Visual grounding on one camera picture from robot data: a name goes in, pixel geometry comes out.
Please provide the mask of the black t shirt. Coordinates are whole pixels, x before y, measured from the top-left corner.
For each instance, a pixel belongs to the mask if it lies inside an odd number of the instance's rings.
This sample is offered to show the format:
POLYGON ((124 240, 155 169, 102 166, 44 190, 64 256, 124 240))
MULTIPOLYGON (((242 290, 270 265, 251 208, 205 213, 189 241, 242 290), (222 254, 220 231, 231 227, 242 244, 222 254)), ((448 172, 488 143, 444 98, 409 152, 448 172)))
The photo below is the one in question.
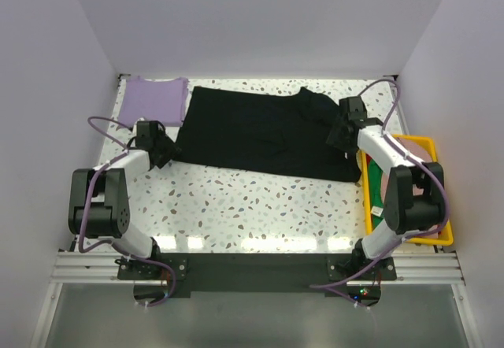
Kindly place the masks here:
POLYGON ((324 94, 274 96, 195 87, 177 161, 282 176, 356 183, 355 157, 326 142, 341 114, 324 94))

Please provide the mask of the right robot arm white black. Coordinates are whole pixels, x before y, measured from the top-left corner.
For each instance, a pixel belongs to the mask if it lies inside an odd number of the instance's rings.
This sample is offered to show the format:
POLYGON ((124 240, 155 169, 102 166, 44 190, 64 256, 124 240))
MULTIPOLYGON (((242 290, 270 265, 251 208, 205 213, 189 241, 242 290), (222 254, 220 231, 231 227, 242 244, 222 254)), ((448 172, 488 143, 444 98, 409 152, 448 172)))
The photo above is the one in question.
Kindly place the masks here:
POLYGON ((357 245, 368 260, 386 257, 407 239, 442 231, 449 220, 443 167, 426 162, 407 150, 385 130, 378 118, 369 117, 360 97, 339 101, 341 114, 327 143, 355 154, 368 154, 387 176, 383 221, 357 245))

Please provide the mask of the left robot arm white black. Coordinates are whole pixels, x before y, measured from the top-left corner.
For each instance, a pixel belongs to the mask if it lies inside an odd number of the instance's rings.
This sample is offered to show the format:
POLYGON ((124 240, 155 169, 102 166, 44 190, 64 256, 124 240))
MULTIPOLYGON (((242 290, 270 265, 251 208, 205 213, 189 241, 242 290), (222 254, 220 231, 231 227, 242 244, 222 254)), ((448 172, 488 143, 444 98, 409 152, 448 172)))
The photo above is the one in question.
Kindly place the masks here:
POLYGON ((123 150, 103 165, 77 169, 72 174, 68 226, 78 236, 78 251, 88 253, 109 245, 125 257, 155 260, 154 238, 132 222, 128 185, 154 168, 165 167, 180 148, 157 120, 139 120, 123 150))

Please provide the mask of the folded purple t shirt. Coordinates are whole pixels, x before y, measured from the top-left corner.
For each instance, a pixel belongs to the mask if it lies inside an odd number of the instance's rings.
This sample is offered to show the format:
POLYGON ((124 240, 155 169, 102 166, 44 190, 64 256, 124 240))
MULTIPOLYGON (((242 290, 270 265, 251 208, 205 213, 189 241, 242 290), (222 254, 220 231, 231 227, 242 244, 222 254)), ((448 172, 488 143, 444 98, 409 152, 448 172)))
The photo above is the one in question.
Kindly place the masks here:
POLYGON ((142 118, 166 127, 180 127, 185 118, 188 85, 189 80, 183 77, 169 81, 129 79, 118 121, 130 128, 142 118))

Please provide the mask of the pink t shirt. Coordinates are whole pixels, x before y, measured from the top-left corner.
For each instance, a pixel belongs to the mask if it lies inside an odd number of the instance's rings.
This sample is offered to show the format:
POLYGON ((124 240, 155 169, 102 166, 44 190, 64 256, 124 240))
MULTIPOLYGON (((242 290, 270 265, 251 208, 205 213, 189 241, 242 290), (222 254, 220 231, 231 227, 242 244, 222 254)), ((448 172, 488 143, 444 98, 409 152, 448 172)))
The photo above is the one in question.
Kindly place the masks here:
POLYGON ((434 144, 425 137, 396 137, 400 151, 390 149, 381 180, 380 196, 386 225, 397 235, 433 244, 446 214, 444 195, 431 177, 416 166, 425 166, 440 183, 444 183, 442 166, 436 161, 434 144))

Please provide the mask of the green t shirt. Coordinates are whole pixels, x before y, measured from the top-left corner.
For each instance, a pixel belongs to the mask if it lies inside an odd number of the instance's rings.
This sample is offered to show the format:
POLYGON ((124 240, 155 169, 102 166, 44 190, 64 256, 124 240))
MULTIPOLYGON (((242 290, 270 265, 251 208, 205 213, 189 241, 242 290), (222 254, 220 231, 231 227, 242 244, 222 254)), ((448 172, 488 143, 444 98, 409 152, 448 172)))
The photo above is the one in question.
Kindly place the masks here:
POLYGON ((384 199, 387 189, 387 177, 384 175, 379 165, 370 157, 368 157, 368 179, 372 226, 376 228, 384 218, 384 199))

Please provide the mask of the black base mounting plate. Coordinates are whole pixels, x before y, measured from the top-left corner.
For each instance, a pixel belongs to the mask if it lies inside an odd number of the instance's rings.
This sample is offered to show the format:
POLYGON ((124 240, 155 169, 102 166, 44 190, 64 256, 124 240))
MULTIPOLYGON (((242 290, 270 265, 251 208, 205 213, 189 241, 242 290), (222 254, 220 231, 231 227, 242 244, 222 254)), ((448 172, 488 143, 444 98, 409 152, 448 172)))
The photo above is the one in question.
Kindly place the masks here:
POLYGON ((357 302, 376 304, 380 282, 397 278, 392 258, 359 272, 350 254, 159 254, 157 263, 117 259, 117 278, 134 283, 137 302, 189 298, 197 292, 309 293, 334 283, 357 302))

